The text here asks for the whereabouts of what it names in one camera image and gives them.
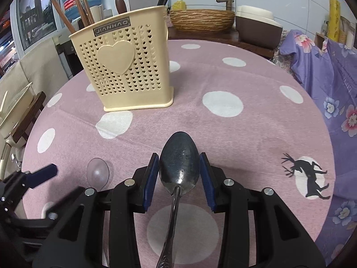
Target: floral blanket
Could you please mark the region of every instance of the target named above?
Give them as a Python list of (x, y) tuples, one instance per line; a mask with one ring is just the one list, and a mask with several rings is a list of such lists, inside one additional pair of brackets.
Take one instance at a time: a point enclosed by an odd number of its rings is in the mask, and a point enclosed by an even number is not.
[(332, 40), (326, 40), (321, 50), (298, 30), (289, 32), (280, 53), (293, 55), (291, 69), (320, 109), (330, 133), (336, 181), (328, 217), (316, 240), (328, 264), (357, 225), (357, 55)]

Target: spoon handle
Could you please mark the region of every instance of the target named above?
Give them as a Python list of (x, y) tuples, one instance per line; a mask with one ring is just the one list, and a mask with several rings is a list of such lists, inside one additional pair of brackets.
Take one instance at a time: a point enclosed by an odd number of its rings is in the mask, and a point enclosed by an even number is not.
[(172, 268), (172, 246), (174, 243), (174, 234), (175, 234), (175, 226), (176, 226), (176, 219), (177, 219), (177, 211), (178, 211), (178, 204), (180, 200), (180, 191), (181, 187), (177, 186), (174, 189), (174, 196), (172, 199), (171, 204), (171, 214), (170, 214), (170, 222), (168, 224), (166, 239), (164, 242), (164, 247), (162, 248), (162, 252), (156, 265), (156, 268)]

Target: yellow soap bottle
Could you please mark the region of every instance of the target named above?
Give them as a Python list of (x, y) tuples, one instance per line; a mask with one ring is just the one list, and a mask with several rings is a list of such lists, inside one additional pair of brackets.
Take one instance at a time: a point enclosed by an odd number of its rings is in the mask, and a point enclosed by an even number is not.
[(185, 9), (186, 9), (186, 3), (183, 0), (177, 0), (172, 5), (172, 10), (185, 10)]

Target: spoon bowl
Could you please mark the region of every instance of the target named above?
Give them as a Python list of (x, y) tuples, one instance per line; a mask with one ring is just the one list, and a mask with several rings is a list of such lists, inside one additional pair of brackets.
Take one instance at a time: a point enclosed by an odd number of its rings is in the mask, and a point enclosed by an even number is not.
[(179, 131), (166, 142), (160, 156), (159, 175), (172, 195), (180, 186), (180, 196), (195, 187), (199, 179), (199, 153), (190, 135)]

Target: polka dot tablecloth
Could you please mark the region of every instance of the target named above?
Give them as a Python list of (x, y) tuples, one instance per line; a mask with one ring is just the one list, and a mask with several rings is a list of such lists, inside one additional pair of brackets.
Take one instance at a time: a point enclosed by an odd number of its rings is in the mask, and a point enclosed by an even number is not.
[[(315, 240), (330, 206), (335, 173), (327, 128), (308, 94), (286, 71), (237, 47), (175, 40), (168, 48), (174, 87), (168, 108), (105, 113), (84, 72), (49, 101), (30, 134), (23, 170), (54, 163), (59, 173), (26, 193), (27, 216), (39, 218), (76, 186), (88, 187), (86, 167), (92, 158), (106, 161), (110, 179), (105, 189), (114, 188), (181, 130), (227, 177), (249, 189), (273, 188)], [(156, 266), (170, 205), (158, 178), (149, 211), (135, 214), (142, 267)], [(180, 203), (175, 263), (217, 267), (223, 225), (224, 214), (210, 211), (199, 180)]]

